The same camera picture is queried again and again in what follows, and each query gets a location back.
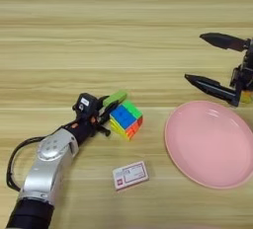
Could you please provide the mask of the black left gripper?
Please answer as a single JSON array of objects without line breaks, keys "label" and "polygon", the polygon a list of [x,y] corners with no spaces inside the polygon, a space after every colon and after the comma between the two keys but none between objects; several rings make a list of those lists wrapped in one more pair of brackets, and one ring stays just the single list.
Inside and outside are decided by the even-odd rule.
[{"label": "black left gripper", "polygon": [[[98,99],[97,110],[100,110],[103,107],[103,102],[107,98],[109,98],[109,96],[103,96]],[[63,128],[75,137],[78,145],[82,145],[88,138],[93,137],[97,132],[101,132],[105,136],[109,136],[111,132],[102,124],[106,123],[110,119],[111,112],[117,107],[117,105],[107,106],[104,112],[100,115],[99,121],[94,116],[89,118],[80,117],[64,125]]]}]

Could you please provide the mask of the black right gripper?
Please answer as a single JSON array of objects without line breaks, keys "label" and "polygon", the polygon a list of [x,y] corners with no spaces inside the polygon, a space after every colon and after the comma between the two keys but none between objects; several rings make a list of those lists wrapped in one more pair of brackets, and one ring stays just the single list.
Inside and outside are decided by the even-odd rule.
[{"label": "black right gripper", "polygon": [[[200,38],[222,49],[243,51],[248,48],[247,39],[236,38],[225,34],[206,33],[201,34]],[[219,82],[204,76],[186,74],[185,78],[202,92],[226,101],[234,107],[239,105],[241,90],[231,90],[223,87]],[[241,84],[243,91],[253,91],[253,51],[247,50],[242,63],[233,69],[230,86],[237,88],[238,84]]]}]

